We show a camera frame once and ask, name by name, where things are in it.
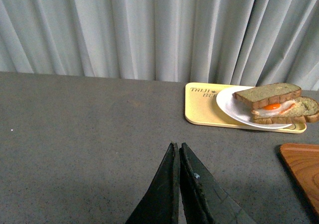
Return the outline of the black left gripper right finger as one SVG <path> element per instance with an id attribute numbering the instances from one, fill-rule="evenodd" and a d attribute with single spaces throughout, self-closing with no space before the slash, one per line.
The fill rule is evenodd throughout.
<path id="1" fill-rule="evenodd" d="M 254 224 L 209 172 L 190 147 L 183 143 L 180 155 L 180 190 L 188 224 Z"/>

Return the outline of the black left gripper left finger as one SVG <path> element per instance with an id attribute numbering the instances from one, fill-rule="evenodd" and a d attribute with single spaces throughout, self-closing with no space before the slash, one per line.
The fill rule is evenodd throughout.
<path id="1" fill-rule="evenodd" d="M 170 143 L 161 164 L 128 224 L 177 224 L 179 213 L 180 157 Z"/>

